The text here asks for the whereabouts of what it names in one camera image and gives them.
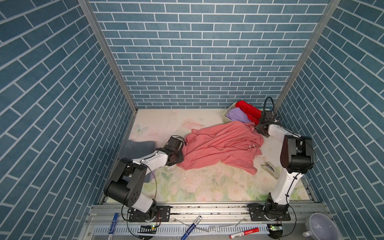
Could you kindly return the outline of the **pink t shirt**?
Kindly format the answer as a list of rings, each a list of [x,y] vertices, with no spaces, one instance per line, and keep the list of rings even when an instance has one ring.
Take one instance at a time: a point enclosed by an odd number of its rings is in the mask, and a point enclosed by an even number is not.
[[[236,167],[251,175],[257,173],[254,158],[262,154],[264,137],[255,130],[254,123],[239,121],[200,130],[193,129],[183,147],[184,170],[200,169],[219,162]]]

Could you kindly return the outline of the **light green perforated plastic basket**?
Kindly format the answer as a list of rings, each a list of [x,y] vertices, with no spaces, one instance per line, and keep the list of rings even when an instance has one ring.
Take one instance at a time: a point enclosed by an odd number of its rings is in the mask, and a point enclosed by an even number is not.
[[[234,102],[230,107],[228,107],[224,112],[223,112],[223,123],[224,124],[227,124],[227,123],[230,123],[232,120],[230,118],[227,117],[227,114],[233,109],[236,107],[236,103],[237,102]]]

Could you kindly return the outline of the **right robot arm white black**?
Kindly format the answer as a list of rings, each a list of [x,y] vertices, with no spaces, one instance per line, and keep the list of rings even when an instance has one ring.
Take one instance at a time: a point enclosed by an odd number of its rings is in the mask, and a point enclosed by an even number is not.
[[[267,138],[273,137],[282,143],[280,153],[282,171],[277,185],[265,201],[265,215],[285,215],[287,213],[290,197],[296,184],[315,165],[316,161],[312,139],[288,130],[276,120],[276,115],[273,98],[266,97],[256,130],[259,134]]]

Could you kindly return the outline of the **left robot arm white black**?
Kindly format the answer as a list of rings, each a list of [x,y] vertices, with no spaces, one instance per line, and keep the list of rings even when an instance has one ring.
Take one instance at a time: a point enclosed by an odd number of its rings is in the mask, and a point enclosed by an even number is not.
[[[186,140],[180,136],[171,136],[162,148],[156,148],[154,141],[128,140],[104,186],[104,194],[128,208],[151,215],[156,201],[142,193],[146,176],[154,175],[158,168],[182,163],[182,150],[186,145]]]

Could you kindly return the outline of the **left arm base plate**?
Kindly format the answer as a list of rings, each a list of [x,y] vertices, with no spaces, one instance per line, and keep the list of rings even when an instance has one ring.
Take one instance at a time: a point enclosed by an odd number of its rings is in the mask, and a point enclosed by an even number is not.
[[[141,212],[136,209],[129,209],[129,222],[169,222],[171,215],[171,206],[153,205],[147,212]]]

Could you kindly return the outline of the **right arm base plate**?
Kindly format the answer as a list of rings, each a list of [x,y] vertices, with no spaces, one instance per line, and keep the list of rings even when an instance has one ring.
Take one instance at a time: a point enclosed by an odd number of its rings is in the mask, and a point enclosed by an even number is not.
[[[246,207],[253,222],[290,221],[288,208],[288,205],[265,206],[260,204],[248,204]]]

